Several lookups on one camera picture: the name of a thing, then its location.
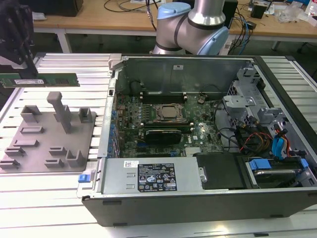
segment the green ram module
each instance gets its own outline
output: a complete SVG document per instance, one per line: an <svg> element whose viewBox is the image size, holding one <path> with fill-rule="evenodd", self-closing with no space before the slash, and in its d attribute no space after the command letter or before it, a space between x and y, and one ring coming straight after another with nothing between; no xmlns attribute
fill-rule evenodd
<svg viewBox="0 0 317 238"><path fill-rule="evenodd" d="M75 73L39 73L35 79L21 79L18 73L0 74L4 88L79 87Z"/></svg>

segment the power supply label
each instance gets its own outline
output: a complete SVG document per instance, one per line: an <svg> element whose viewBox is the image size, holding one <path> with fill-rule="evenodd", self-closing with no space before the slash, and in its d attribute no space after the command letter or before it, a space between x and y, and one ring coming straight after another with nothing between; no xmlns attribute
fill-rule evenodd
<svg viewBox="0 0 317 238"><path fill-rule="evenodd" d="M174 164L138 164L140 192L177 191Z"/></svg>

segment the aluminum profile table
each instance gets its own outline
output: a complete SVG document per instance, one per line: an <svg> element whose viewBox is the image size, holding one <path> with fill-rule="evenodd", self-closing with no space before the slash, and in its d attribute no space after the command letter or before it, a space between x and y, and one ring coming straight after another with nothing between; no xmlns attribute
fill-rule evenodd
<svg viewBox="0 0 317 238"><path fill-rule="evenodd" d="M24 105L36 104L40 111L52 111L46 97L49 91L61 91L63 103L71 111L90 107L97 113L89 151L87 170L97 163L97 151L109 83L109 54L47 54L37 61L39 72L76 72L81 87L16 89L0 113L0 157L16 133ZM265 57L285 90L316 130L317 97L312 79L294 61L283 57ZM274 237L317 237L317 206L289 218L201 222L105 228L77 198L79 173L0 175L0 236L18 237L254 237L265 233Z"/></svg>

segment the workbench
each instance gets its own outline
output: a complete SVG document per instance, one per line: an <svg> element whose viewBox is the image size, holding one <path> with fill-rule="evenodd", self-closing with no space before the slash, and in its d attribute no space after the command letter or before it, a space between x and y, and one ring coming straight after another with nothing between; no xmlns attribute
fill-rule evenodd
<svg viewBox="0 0 317 238"><path fill-rule="evenodd" d="M97 152L111 76L108 74L108 59L109 54L47 54L42 60L35 59L39 72L75 72L81 86L15 89L0 112L0 157L22 122L20 113L23 107L37 105L41 112L52 112L52 105L46 101L47 95L50 91L60 91L63 104L68 105L71 111L90 107L97 113L86 170L94 168L98 161ZM263 59L317 131L316 83L291 59ZM265 90L272 103L278 107L274 94L269 88ZM277 238L317 236L317 206L289 218L101 227L78 198L79 174L0 174L1 237L90 237L92 234L107 238L253 237L254 233L266 233Z"/></svg>
<svg viewBox="0 0 317 238"><path fill-rule="evenodd" d="M117 0L107 4L110 9L120 10ZM239 9L248 0L239 0ZM134 35L155 36L147 14L140 12L111 12L104 9L105 0L84 0L82 9L77 17L47 16L46 21L35 21L35 32L56 33L64 53L71 53L67 34L97 34L97 35ZM139 4L126 3L126 8L136 8ZM250 18L247 7L240 10L246 20L257 24L251 37L252 40L317 42L317 27L304 21L297 23L278 23L274 16L263 16L262 19ZM157 10L151 6L155 25ZM232 41L241 32L241 25L234 20L230 28L229 40Z"/></svg>

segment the cpu socket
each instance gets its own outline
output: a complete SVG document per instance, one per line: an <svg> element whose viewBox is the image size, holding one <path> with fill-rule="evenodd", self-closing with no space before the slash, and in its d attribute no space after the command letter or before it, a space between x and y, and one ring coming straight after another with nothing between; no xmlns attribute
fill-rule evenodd
<svg viewBox="0 0 317 238"><path fill-rule="evenodd" d="M183 106L180 104L162 104L153 106L157 112L157 118L154 120L159 121L184 121L182 114Z"/></svg>

